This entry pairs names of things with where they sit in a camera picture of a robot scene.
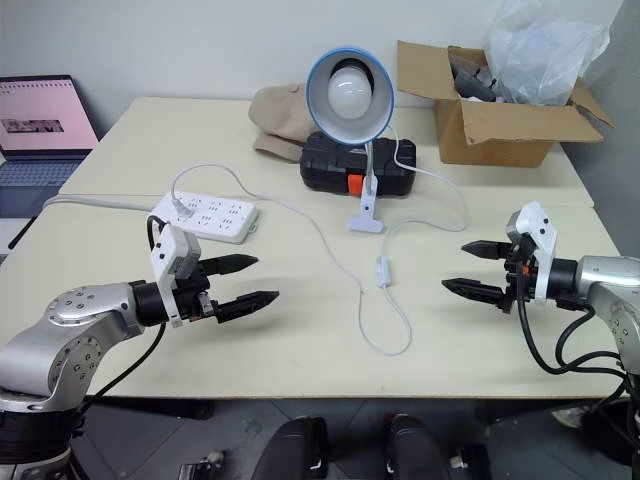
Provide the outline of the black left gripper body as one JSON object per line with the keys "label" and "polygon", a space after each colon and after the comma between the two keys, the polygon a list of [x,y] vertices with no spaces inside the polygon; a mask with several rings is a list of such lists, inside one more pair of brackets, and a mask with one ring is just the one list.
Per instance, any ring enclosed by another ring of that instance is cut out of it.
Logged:
{"label": "black left gripper body", "polygon": [[172,288],[178,316],[173,324],[183,324],[201,318],[213,317],[218,303],[209,298],[211,287],[209,276],[219,273],[216,263],[197,263],[192,272],[184,279],[176,279]]}

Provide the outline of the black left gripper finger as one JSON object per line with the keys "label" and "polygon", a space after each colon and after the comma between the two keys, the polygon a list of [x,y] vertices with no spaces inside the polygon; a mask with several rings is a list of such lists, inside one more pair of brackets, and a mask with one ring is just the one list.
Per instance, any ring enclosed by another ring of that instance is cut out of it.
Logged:
{"label": "black left gripper finger", "polygon": [[237,297],[230,302],[216,304],[214,317],[221,324],[251,315],[271,304],[279,294],[279,291],[256,291]]}
{"label": "black left gripper finger", "polygon": [[244,270],[257,263],[255,256],[245,254],[230,254],[215,258],[202,259],[199,265],[207,276],[227,275]]}

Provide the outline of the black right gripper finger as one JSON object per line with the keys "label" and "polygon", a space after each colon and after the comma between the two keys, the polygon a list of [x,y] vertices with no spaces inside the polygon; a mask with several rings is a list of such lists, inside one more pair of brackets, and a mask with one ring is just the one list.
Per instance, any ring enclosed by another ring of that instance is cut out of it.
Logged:
{"label": "black right gripper finger", "polygon": [[441,284],[450,292],[465,299],[501,307],[504,292],[497,286],[490,286],[478,280],[453,278],[442,280]]}
{"label": "black right gripper finger", "polygon": [[511,244],[508,242],[477,240],[464,244],[461,250],[479,258],[500,260],[509,256]]}

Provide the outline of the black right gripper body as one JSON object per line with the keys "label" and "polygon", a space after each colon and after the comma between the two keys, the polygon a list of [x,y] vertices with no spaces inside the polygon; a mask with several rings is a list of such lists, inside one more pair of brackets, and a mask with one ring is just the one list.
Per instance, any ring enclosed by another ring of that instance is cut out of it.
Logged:
{"label": "black right gripper body", "polygon": [[515,243],[504,243],[501,247],[507,281],[500,304],[504,313],[510,313],[518,299],[529,301],[533,298],[538,272],[535,250],[536,245],[528,234]]}

